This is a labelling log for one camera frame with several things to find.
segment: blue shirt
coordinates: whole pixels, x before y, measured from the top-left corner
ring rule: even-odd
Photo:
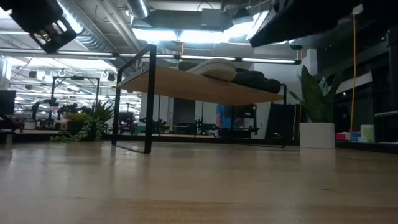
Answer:
[[[231,118],[225,116],[225,106],[217,105],[216,114],[221,116],[220,125],[221,128],[231,128]]]

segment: white planter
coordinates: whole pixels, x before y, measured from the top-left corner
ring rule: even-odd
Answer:
[[[300,123],[301,147],[334,149],[335,143],[335,124]]]
[[[33,121],[25,121],[24,129],[35,129],[36,122]]]

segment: white sneaker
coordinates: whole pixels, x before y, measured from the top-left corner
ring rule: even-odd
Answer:
[[[235,65],[225,59],[205,60],[199,65],[187,70],[186,72],[224,81],[231,81],[235,78]]]

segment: computer monitor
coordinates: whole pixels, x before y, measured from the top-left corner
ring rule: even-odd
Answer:
[[[17,91],[0,90],[0,114],[13,115]]]

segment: yellow cable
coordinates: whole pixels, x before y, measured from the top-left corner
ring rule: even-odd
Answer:
[[[351,100],[351,124],[349,128],[349,136],[352,138],[353,135],[353,121],[354,121],[354,98],[355,98],[355,81],[356,81],[356,23],[355,14],[354,16],[354,86],[353,86],[353,98]]]

